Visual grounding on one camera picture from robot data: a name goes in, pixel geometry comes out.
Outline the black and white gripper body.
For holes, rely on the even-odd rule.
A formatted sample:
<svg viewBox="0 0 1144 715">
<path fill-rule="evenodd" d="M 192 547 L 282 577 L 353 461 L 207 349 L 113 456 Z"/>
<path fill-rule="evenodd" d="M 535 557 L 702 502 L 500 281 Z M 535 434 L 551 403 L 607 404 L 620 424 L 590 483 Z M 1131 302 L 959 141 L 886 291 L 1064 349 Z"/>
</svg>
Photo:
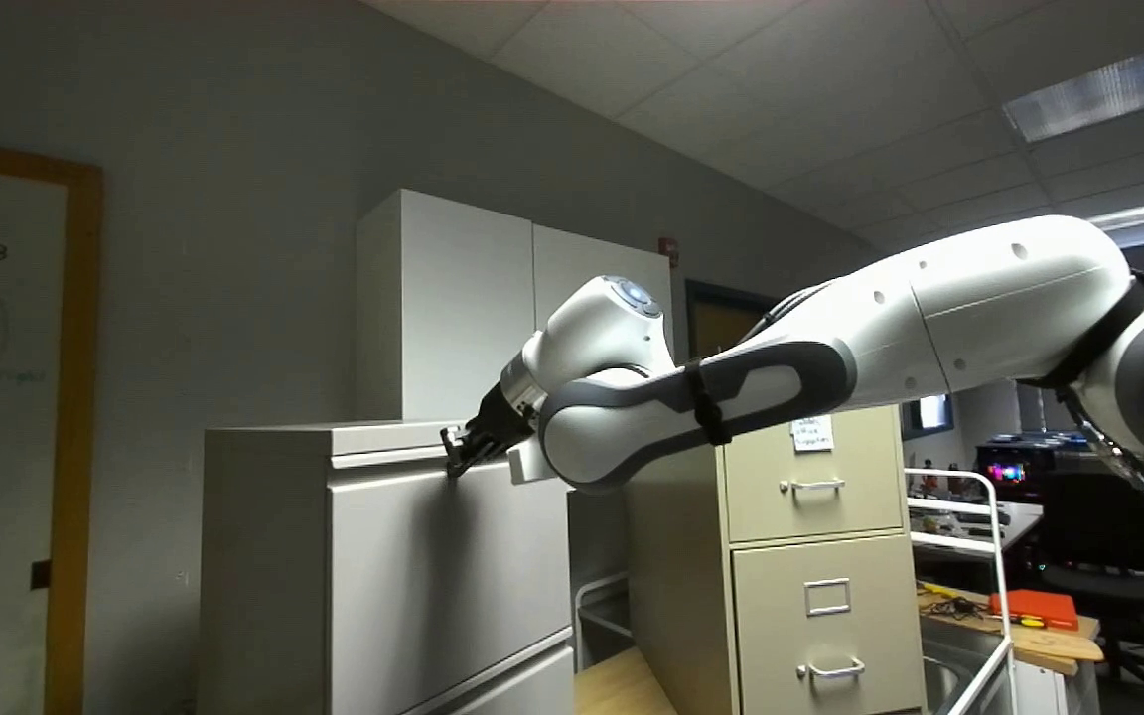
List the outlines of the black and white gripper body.
<svg viewBox="0 0 1144 715">
<path fill-rule="evenodd" d="M 500 387 L 493 387 L 476 414 L 444 428 L 444 475 L 465 476 L 472 465 L 504 456 L 513 445 L 535 434 L 534 411 L 513 404 Z"/>
</svg>

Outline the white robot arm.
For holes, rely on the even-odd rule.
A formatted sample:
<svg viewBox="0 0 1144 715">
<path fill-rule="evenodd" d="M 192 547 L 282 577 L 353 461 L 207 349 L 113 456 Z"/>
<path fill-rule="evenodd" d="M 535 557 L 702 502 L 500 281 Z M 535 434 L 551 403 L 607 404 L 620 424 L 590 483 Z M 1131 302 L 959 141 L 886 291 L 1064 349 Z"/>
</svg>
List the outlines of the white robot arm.
<svg viewBox="0 0 1144 715">
<path fill-rule="evenodd" d="M 734 347 L 680 362 L 657 297 L 590 279 L 444 434 L 459 475 L 534 441 L 578 490 L 741 434 L 1021 383 L 1144 465 L 1144 279 L 1090 218 L 1032 215 L 779 297 Z"/>
</svg>

